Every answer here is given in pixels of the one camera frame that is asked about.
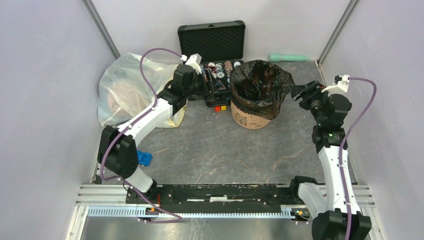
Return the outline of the black trash bag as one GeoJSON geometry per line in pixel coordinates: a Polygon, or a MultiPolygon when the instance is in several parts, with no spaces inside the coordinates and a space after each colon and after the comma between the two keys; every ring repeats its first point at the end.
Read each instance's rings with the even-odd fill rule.
{"type": "Polygon", "coordinates": [[[251,60],[231,72],[230,99],[248,114],[273,120],[294,84],[292,74],[280,66],[265,60],[251,60]]]}

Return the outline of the orange capybara trash bin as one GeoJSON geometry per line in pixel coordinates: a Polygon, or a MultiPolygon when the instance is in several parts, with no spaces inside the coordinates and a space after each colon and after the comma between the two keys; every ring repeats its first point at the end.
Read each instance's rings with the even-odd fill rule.
{"type": "Polygon", "coordinates": [[[246,129],[258,130],[264,128],[271,122],[271,120],[269,119],[245,112],[244,110],[236,106],[236,104],[232,100],[230,102],[230,107],[231,115],[234,121],[246,129]]]}

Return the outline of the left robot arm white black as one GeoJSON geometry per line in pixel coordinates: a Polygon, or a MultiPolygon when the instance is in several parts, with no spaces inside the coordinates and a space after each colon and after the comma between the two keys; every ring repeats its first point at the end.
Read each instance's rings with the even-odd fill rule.
{"type": "Polygon", "coordinates": [[[145,204],[153,203],[157,198],[155,181],[139,165],[137,147],[154,128],[179,112],[189,98],[206,94],[200,65],[179,65],[173,79],[146,109],[118,127],[105,126],[97,155],[100,170],[115,173],[138,190],[137,196],[145,204]]]}

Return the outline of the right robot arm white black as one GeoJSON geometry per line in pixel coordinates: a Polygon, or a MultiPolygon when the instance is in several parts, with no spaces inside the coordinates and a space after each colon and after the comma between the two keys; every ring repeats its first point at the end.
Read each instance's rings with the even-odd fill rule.
{"type": "Polygon", "coordinates": [[[333,86],[324,87],[317,81],[292,85],[290,94],[315,119],[312,141],[324,171],[326,192],[320,192],[315,183],[303,182],[289,189],[289,199],[305,203],[314,240],[364,240],[372,221],[363,215],[354,194],[343,128],[352,103],[333,86]]]}

